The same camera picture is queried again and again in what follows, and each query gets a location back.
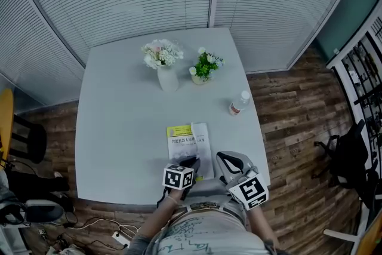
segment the power strip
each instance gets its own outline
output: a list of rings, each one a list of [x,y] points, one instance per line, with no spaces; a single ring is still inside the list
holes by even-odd
[[[120,231],[115,231],[113,236],[120,244],[130,246],[131,238],[127,237],[124,233]]]

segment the vase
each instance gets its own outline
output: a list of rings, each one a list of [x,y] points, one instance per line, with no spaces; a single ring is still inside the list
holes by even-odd
[[[177,74],[171,66],[160,66],[157,68],[159,84],[163,91],[176,91],[179,86]]]
[[[191,75],[191,79],[192,81],[196,84],[196,85],[203,85],[203,84],[207,84],[209,81],[210,81],[210,78],[205,78],[205,77],[200,77],[200,76],[194,76],[194,75]]]

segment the forearm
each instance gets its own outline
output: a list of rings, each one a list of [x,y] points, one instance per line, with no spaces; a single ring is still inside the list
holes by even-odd
[[[175,201],[168,197],[164,198],[159,207],[139,229],[140,235],[152,239],[166,225],[177,207],[176,201],[180,200],[180,196],[173,192],[170,193],[170,197]]]
[[[259,236],[263,241],[272,240],[273,245],[276,248],[280,248],[279,240],[277,239],[274,231],[272,231],[272,228],[265,218],[260,206],[247,211],[247,216],[251,225],[252,233]]]

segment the belt buckle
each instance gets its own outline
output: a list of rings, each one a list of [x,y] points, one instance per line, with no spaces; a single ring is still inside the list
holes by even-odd
[[[203,203],[197,203],[197,204],[192,204],[190,205],[190,208],[192,210],[204,210],[204,209],[208,209],[208,208],[217,208],[217,203],[213,203],[213,202],[203,202]]]

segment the book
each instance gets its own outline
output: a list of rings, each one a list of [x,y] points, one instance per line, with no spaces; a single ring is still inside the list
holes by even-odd
[[[196,156],[201,166],[196,180],[214,178],[210,139],[206,123],[179,125],[167,128],[168,156],[173,163],[187,157]]]

